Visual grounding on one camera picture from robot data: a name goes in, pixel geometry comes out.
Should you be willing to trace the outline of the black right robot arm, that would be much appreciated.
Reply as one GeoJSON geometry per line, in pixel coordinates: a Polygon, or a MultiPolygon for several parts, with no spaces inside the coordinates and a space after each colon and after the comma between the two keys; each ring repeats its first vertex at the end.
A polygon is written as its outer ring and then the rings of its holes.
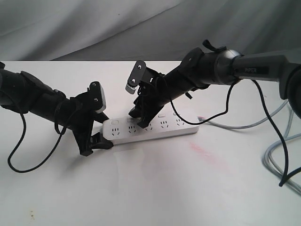
{"type": "Polygon", "coordinates": [[[190,91],[210,85],[233,85],[240,80],[271,81],[279,84],[279,95],[288,100],[296,115],[301,114],[301,51],[280,50],[243,55],[226,47],[215,48],[204,41],[191,50],[180,64],[167,74],[137,61],[127,80],[126,91],[137,93],[129,115],[145,128],[165,104],[190,91]]]}

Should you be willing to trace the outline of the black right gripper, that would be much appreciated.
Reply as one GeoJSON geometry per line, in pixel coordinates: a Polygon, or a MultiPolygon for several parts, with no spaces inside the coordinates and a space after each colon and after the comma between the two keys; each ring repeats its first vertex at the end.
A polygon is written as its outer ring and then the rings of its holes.
{"type": "Polygon", "coordinates": [[[135,92],[138,96],[134,101],[134,107],[128,115],[132,118],[140,118],[138,126],[148,127],[153,118],[169,102],[167,86],[170,74],[159,73],[151,68],[146,68],[142,80],[135,92]]]}

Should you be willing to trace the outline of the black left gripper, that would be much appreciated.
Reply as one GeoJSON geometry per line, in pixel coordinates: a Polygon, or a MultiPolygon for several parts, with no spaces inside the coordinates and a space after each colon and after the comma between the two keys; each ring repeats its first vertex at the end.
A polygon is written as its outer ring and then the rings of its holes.
{"type": "MultiPolygon", "coordinates": [[[[113,143],[105,139],[101,132],[97,132],[91,136],[94,111],[91,108],[88,92],[71,97],[70,101],[75,108],[71,110],[71,119],[68,123],[68,128],[75,137],[80,155],[89,156],[93,153],[92,149],[111,149],[113,143]]],[[[109,117],[104,112],[95,113],[96,122],[104,122],[108,119],[109,117]]]]}

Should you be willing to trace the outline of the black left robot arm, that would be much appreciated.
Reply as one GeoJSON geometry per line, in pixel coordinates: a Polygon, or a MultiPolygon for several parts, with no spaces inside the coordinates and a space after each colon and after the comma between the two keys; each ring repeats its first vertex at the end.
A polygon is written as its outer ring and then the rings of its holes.
{"type": "Polygon", "coordinates": [[[79,153],[89,156],[95,149],[110,149],[113,143],[102,132],[92,134],[94,122],[104,123],[106,101],[104,90],[98,81],[90,83],[86,92],[67,98],[50,88],[30,73],[14,73],[0,64],[0,105],[16,113],[31,112],[59,126],[71,130],[79,153]]]}

